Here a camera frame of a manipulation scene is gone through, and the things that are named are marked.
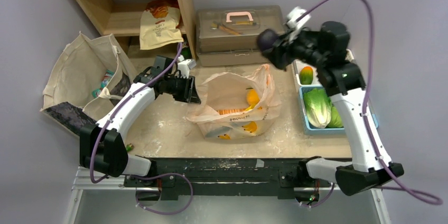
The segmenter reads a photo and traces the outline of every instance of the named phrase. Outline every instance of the table surface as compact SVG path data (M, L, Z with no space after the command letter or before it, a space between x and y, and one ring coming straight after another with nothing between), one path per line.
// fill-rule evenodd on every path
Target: table surface
M167 45L156 50L141 51L138 43L133 42L128 56L139 72L152 66L156 55L173 58L175 49L175 45ZM199 60L191 74L196 76L197 84L201 84L214 73L233 72L247 76L259 66L202 67ZM303 134L292 74L274 67L271 69L282 98L282 112L264 134L236 140L204 139L198 126L185 118L188 104L174 101L170 95L160 95L130 128L125 140L126 144L132 143L135 146L130 153L145 157L351 157L345 135Z

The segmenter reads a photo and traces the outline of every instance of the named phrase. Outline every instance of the bag handle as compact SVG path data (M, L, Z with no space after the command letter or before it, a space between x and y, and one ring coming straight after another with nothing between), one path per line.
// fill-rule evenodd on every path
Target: bag handle
M120 44L117 42L113 34L109 35L109 40L112 44L112 50L115 57L118 60L120 60L120 62L123 65L122 67L125 74L127 74L130 79L134 79L135 77L137 77L138 75L137 70L135 70L135 67L132 65L131 61L126 56L126 53L124 51L123 51L124 56L121 55L122 49L119 46Z
M109 92L109 89L107 89L106 87L102 89L102 91L101 91L101 93L99 93L98 97L103 98L103 99L116 99L116 100L123 99L122 96L111 95Z
M47 84L45 86L45 88L43 89L43 95L46 96L53 96L54 95L54 90L55 90L56 86L55 85L50 85Z
M247 16L247 17L249 17L250 22L254 21L254 18L252 18L252 15L248 11L227 13L226 22L232 22L232 20L230 19L231 16Z

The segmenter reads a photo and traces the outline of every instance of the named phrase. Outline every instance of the cabbage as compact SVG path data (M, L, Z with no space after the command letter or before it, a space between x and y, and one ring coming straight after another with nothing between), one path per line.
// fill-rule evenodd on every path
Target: cabbage
M342 123L341 116L339 116L339 112L334 105L331 106L331 120L328 123L327 127L329 127L329 128L344 127L344 124Z
M303 94L306 115L310 124L325 128L331 120L331 102L324 89L314 88Z

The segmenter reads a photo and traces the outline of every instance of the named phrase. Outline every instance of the small green object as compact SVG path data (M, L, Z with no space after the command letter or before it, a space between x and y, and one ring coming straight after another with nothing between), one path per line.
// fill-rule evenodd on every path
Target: small green object
M328 128L343 128L344 123L342 122L341 116L334 105L331 106L331 119L327 125Z
M191 55L190 47L185 47L181 51L181 55L184 59L192 59L193 56Z
M331 119L331 103L324 89L314 88L303 94L306 116L311 125L325 128Z
M134 149L134 145L133 144L127 144L126 145L126 151L130 152L132 149Z

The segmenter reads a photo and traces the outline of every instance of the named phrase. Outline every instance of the snack package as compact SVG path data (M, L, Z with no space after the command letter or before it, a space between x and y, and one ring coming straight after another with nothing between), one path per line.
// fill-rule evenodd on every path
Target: snack package
M177 0L148 3L140 19L140 49L151 50L169 43L183 42L177 27L181 12Z
M112 76L114 76L114 72L110 71L109 69L106 70L106 74L104 75L104 78L102 79L101 85L99 88L95 89L92 92L92 96L94 98L97 98L99 94L101 93L102 89L109 84L110 80L112 79Z

